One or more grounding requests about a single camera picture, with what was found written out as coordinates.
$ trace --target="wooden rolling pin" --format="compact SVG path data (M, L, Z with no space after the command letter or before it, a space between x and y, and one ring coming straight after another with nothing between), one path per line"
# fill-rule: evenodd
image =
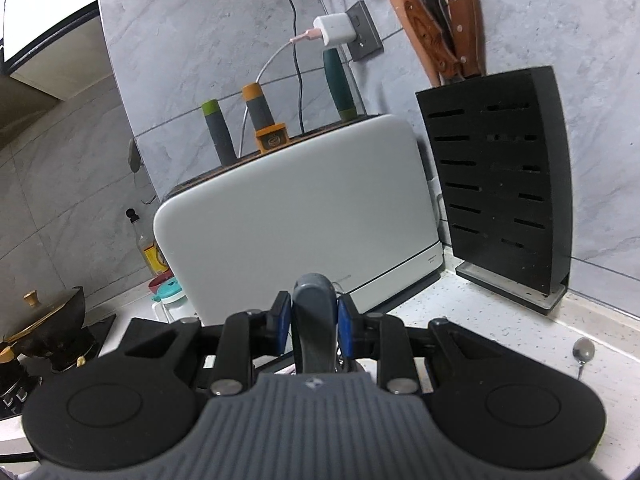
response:
M420 39L418 38L418 35L413 30L411 23L409 22L409 19L407 18L406 13L404 12L404 0L389 0L389 2L391 3L391 6L394 8L394 11L398 16L398 20L400 20L400 24L402 25L402 28L404 28L404 33L409 38L409 42L411 42L411 46L414 48L415 54L416 56L418 56L418 59L420 60L422 68L426 72L427 77L431 82L431 86L433 87L440 86L441 85L440 75L438 74L438 71L436 70L433 64L431 57L429 56L429 54L427 54L427 51L422 47L422 44L420 43Z

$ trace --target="white countertop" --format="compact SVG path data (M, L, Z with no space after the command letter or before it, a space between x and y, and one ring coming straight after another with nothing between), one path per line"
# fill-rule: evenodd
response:
M116 348L131 318L153 319L145 287L140 285L88 313L91 320L114 310L118 314L103 352ZM593 463L612 480L626 478L640 463L640 322L571 294L552 317L545 317L450 271L391 314L407 326L421 327L435 317L447 317L574 376L578 365L572 357L573 344L588 335L596 353L582 379L600 396L607 412L606 430ZM0 421L0 454L30 450L19 419Z

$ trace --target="teal lid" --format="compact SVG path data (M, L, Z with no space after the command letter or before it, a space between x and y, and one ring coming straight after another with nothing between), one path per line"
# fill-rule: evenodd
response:
M153 301L161 301L161 300L165 300L166 298L175 296L180 292L182 292L182 286L180 285L180 282L178 281L178 279L174 276L173 278L169 278L162 285L160 285L158 287L158 291L156 292L156 295L151 299Z

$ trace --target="brown wooden knife handle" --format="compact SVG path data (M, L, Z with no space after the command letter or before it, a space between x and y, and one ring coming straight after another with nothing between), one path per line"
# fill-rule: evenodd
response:
M462 75L485 75L484 27L480 0L449 0L451 31Z
M460 63L445 44L442 28L422 0L404 0L404 11L422 47L433 59L436 70L445 79L452 79L460 74Z
M420 60L420 64L424 69L425 73L429 77L429 81L431 82L431 86L440 86L440 76L438 75L437 70L433 65L433 61L427 52L422 48L420 44L420 40L414 30L410 27L409 20L404 12L404 0L389 0L391 6L394 8L396 12L396 16L398 16L398 20L404 28L404 32L411 43L411 46L415 50L415 54Z

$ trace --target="teal handle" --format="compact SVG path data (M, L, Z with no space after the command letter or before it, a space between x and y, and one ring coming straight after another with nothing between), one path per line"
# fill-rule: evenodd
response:
M343 121L355 119L358 116L355 104L353 103L353 95L347 81L347 75L344 73L342 61L337 49L330 48L322 53L324 60L324 75L329 85L329 92L334 99L335 107Z

